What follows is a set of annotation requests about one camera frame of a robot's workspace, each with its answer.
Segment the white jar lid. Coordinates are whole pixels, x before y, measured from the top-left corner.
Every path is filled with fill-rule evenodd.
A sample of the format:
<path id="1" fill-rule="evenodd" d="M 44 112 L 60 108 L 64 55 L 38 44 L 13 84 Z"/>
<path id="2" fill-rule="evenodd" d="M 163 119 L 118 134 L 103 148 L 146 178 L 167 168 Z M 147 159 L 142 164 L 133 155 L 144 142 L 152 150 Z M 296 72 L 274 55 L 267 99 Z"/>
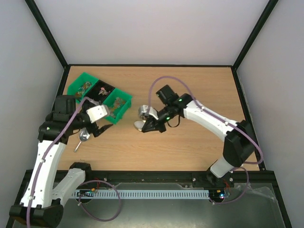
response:
<path id="1" fill-rule="evenodd" d="M 133 125 L 136 130 L 141 132 L 144 124 L 145 124 L 145 121 L 135 121 Z"/>

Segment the black bin of lollipops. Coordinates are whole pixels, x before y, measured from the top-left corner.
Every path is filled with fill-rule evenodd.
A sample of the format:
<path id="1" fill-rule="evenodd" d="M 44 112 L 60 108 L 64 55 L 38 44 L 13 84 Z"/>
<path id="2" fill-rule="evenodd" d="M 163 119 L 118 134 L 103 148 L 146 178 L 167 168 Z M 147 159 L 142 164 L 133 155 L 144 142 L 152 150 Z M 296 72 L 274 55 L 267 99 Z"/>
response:
<path id="1" fill-rule="evenodd" d="M 89 97 L 95 101 L 103 102 L 115 89 L 114 86 L 98 80 L 85 94 L 86 97 Z"/>

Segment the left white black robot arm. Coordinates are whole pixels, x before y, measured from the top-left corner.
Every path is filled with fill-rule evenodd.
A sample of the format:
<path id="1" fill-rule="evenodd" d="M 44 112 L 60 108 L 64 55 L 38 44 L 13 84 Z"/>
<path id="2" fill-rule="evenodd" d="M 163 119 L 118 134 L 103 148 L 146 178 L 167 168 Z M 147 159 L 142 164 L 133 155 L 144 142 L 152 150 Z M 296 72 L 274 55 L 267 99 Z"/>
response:
<path id="1" fill-rule="evenodd" d="M 9 215 L 28 228 L 56 228 L 67 201 L 91 172 L 88 163 L 75 162 L 58 185 L 54 185 L 57 167 L 68 139 L 78 130 L 87 130 L 98 137 L 110 125 L 98 127 L 97 121 L 110 115 L 101 102 L 84 97 L 79 104 L 72 95 L 55 99 L 50 114 L 38 130 L 38 152 L 32 175 L 18 205 Z"/>

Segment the green bin of gummies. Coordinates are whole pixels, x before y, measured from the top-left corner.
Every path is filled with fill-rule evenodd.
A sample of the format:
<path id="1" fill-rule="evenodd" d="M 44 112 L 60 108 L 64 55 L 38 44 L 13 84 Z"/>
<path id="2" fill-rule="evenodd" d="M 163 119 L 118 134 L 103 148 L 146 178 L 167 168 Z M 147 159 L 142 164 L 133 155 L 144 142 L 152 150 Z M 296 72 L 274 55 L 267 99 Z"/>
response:
<path id="1" fill-rule="evenodd" d="M 112 124 L 117 124 L 132 105 L 132 96 L 118 88 L 115 88 L 103 101 L 110 110 L 110 115 L 105 119 Z"/>

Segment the green bin of sticks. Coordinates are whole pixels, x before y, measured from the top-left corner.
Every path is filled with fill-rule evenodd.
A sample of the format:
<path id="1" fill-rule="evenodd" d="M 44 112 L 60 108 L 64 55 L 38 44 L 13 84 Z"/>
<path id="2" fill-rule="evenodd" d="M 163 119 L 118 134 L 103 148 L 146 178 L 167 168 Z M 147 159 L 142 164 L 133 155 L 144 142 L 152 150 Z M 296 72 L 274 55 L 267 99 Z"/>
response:
<path id="1" fill-rule="evenodd" d="M 98 78 L 83 72 L 67 89 L 67 95 L 76 99 L 77 103 L 83 99 L 86 93 L 98 82 Z"/>

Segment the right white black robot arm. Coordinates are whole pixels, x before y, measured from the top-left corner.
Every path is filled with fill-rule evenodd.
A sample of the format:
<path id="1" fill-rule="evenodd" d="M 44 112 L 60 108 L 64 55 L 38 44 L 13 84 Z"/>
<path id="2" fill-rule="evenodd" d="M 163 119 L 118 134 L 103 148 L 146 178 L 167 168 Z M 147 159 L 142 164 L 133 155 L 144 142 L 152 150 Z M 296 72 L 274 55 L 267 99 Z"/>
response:
<path id="1" fill-rule="evenodd" d="M 241 167 L 254 152 L 253 131 L 243 120 L 236 122 L 203 106 L 189 94 L 178 96 L 169 85 L 165 85 L 157 96 L 164 108 L 157 111 L 142 105 L 139 108 L 140 120 L 134 123 L 142 133 L 166 131 L 169 120 L 178 116 L 194 121 L 214 133 L 224 143 L 223 154 L 207 170 L 206 179 L 212 186 L 218 186 L 224 176 L 233 168 Z"/>

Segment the metal candy scoop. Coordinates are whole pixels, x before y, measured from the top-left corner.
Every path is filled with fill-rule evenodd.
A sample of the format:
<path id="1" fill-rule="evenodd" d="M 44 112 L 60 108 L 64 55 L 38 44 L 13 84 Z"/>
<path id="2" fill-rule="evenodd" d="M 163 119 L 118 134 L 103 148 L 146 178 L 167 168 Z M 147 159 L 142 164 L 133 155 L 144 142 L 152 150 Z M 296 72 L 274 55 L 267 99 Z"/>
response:
<path id="1" fill-rule="evenodd" d="M 79 143 L 74 149 L 74 152 L 77 152 L 81 143 L 86 142 L 89 138 L 90 138 L 90 133 L 88 132 L 88 130 L 86 128 L 81 129 L 79 133 Z"/>

